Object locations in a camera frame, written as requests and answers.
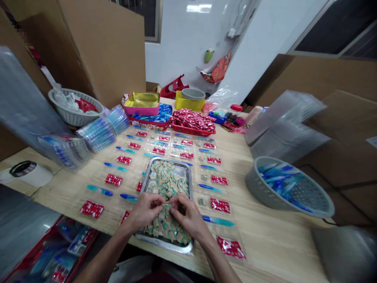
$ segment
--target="hand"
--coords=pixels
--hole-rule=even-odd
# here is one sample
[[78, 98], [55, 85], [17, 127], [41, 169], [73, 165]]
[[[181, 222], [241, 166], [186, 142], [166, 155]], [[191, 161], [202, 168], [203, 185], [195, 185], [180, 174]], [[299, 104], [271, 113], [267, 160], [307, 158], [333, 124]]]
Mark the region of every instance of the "hand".
[[135, 233], [158, 216], [163, 203], [165, 203], [165, 198], [159, 194], [142, 193], [121, 227]]
[[[205, 239], [212, 239], [212, 234], [201, 217], [200, 211], [196, 204], [186, 195], [178, 193], [169, 201], [172, 208], [170, 212], [175, 219], [190, 233], [194, 239], [200, 243]], [[183, 205], [186, 208], [186, 215], [179, 212], [179, 207]]]

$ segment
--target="white wall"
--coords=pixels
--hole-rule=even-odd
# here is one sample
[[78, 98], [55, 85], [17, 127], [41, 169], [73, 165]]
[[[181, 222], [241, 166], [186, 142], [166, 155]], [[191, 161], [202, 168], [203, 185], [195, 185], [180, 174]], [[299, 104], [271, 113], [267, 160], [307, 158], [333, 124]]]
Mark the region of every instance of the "white wall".
[[249, 94], [278, 53], [287, 53], [327, 0], [262, 0], [238, 44], [219, 88]]
[[[250, 0], [242, 0], [240, 12]], [[239, 1], [235, 0], [164, 0], [161, 43], [145, 43], [146, 80], [164, 87], [182, 74], [183, 83], [213, 93], [216, 86], [207, 83], [196, 66], [205, 69], [231, 49], [234, 41], [226, 35], [234, 25]], [[204, 63], [207, 49], [215, 53]]]

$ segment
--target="wrapped candy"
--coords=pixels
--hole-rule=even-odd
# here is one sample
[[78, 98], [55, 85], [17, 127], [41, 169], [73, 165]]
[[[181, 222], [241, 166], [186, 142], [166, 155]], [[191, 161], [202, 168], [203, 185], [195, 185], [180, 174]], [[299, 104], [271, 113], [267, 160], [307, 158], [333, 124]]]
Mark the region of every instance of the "wrapped candy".
[[128, 210], [126, 210], [126, 212], [124, 213], [124, 216], [122, 218], [121, 224], [126, 220], [126, 218], [128, 217], [128, 215], [130, 215], [130, 212]]
[[215, 131], [214, 120], [216, 118], [204, 116], [202, 113], [186, 108], [175, 111], [172, 117], [172, 121], [175, 121], [175, 124], [178, 126], [207, 132]]

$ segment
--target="yellow container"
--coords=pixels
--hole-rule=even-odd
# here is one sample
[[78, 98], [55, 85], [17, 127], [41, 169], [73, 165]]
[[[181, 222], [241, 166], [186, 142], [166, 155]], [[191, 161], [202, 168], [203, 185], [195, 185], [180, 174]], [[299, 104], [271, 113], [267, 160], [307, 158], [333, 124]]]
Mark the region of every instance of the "yellow container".
[[205, 99], [203, 100], [186, 99], [182, 96], [182, 91], [177, 90], [176, 92], [176, 109], [187, 108], [193, 111], [200, 112], [204, 104], [205, 104]]

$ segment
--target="white plastic basket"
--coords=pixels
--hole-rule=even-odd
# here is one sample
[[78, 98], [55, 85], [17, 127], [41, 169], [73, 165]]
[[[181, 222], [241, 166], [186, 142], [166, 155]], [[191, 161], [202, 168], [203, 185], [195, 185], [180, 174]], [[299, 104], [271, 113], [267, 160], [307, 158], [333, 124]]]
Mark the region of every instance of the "white plastic basket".
[[102, 104], [100, 104], [100, 102], [98, 100], [94, 99], [93, 97], [91, 97], [91, 96], [89, 96], [85, 93], [78, 92], [76, 90], [71, 90], [69, 88], [62, 88], [61, 90], [65, 95], [68, 95], [71, 92], [73, 92], [78, 97], [85, 99], [87, 102], [93, 104], [97, 108], [97, 110], [99, 111], [98, 114], [97, 113], [95, 113], [95, 114], [85, 114], [85, 113], [78, 113], [78, 112], [72, 111], [72, 110], [70, 110], [70, 109], [68, 109], [64, 106], [61, 106], [56, 102], [55, 91], [54, 91], [54, 89], [52, 89], [48, 92], [48, 97], [56, 105], [56, 110], [58, 111], [59, 115], [62, 117], [64, 122], [66, 122], [67, 124], [70, 124], [72, 126], [82, 127], [82, 126], [85, 126], [85, 125], [89, 124], [90, 122], [94, 121], [95, 119], [97, 119], [103, 113], [104, 108], [103, 108]]

